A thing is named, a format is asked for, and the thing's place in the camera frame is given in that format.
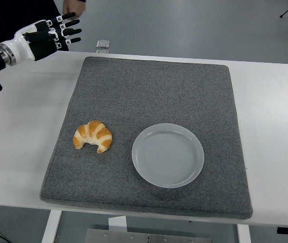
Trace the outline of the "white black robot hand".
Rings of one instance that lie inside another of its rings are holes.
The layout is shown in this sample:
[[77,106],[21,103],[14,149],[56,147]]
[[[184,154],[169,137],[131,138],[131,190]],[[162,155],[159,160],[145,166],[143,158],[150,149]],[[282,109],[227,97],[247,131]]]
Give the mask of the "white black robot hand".
[[0,44],[0,52],[7,65],[14,66],[25,60],[39,61],[68,45],[79,42],[76,34],[81,29],[74,29],[80,21],[70,20],[74,12],[40,20],[17,31],[12,40]]

